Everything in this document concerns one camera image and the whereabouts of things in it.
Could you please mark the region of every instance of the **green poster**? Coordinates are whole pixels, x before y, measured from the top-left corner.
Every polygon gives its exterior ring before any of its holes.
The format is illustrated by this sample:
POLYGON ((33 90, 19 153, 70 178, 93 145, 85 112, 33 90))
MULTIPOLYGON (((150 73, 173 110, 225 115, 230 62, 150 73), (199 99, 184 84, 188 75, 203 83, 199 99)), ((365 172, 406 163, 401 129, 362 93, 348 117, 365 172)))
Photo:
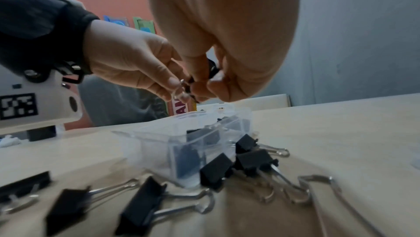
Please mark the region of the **green poster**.
POLYGON ((134 27, 137 30, 147 31, 156 34, 154 30, 154 23, 153 21, 146 21, 140 17, 133 17, 134 27))

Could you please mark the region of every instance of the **transparent plastic lid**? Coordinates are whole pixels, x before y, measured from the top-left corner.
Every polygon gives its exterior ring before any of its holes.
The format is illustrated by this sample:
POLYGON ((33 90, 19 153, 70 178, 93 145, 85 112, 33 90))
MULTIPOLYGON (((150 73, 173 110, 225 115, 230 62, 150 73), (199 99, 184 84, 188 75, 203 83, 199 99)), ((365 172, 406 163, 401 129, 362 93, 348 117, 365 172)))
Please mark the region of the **transparent plastic lid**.
POLYGON ((199 171, 221 153, 235 156, 235 143, 252 133, 252 113, 218 105, 150 122, 120 136, 129 164, 144 168, 182 187, 200 184, 199 171))

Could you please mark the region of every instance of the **light wood tabletop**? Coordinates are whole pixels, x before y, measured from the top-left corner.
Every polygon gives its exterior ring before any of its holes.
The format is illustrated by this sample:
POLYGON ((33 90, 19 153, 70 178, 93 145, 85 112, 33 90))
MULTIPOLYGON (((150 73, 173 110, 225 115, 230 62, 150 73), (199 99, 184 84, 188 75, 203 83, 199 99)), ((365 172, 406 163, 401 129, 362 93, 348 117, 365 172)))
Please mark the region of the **light wood tabletop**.
MULTIPOLYGON (((51 171, 54 183, 40 201, 0 218, 1 236, 43 236, 43 218, 63 188, 102 187, 142 174, 126 166, 111 130, 133 130, 147 123, 77 129, 48 140, 0 149, 0 185, 51 171)), ((343 194, 387 236, 420 236, 420 94, 253 112, 254 130, 263 144, 285 147, 280 159, 290 178, 333 176, 343 194)), ((314 185, 327 220, 328 236, 374 236, 334 197, 314 185)), ((135 191, 95 206, 85 221, 59 236, 112 236, 119 213, 135 191)), ((167 201, 164 207, 180 206, 167 201)), ((154 225, 150 236, 322 236, 312 207, 276 199, 259 203, 234 186, 216 196, 206 215, 185 214, 154 225)))

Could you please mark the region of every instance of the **clear plastic box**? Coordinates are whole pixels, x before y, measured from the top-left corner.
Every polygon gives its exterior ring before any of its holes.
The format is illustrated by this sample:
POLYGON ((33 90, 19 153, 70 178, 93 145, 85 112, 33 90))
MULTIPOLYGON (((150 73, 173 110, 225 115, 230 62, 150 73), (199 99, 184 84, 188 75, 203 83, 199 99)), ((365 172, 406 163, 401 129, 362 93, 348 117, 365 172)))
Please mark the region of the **clear plastic box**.
POLYGON ((252 133, 252 113, 222 104, 211 111, 152 121, 130 132, 113 132, 120 136, 130 165, 191 188, 200 184, 199 171, 205 164, 221 153, 235 156, 235 143, 252 133))

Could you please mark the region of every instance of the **blue-gray wall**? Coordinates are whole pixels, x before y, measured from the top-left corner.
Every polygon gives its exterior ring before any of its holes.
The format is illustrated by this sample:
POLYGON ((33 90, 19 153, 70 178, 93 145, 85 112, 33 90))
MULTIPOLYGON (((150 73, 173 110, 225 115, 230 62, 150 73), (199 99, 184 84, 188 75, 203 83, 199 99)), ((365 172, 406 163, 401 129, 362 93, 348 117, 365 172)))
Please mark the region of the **blue-gray wall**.
POLYGON ((420 0, 301 0, 285 63, 257 96, 308 105, 420 92, 420 0))

